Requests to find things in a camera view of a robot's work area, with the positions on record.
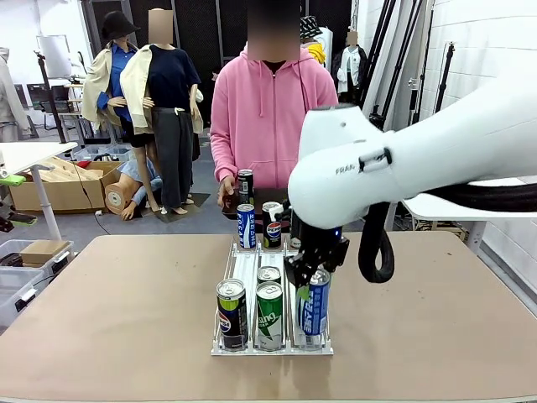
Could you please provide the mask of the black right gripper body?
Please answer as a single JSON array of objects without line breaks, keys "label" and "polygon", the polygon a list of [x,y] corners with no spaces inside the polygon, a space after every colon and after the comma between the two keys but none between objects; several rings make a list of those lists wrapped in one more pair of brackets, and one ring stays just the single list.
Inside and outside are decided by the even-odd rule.
[{"label": "black right gripper body", "polygon": [[290,219],[291,241],[298,241],[298,253],[303,254],[313,269],[320,265],[329,273],[343,265],[348,250],[348,239],[342,235],[342,227],[320,229],[303,222],[295,212]]}]

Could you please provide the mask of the person's right hand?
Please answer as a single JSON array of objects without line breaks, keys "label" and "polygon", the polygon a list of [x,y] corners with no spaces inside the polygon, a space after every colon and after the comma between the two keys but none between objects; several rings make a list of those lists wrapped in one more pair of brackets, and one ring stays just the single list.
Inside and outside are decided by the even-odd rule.
[{"label": "person's right hand", "polygon": [[219,185],[217,204],[219,207],[229,207],[232,203],[235,191],[235,177],[227,175]]}]

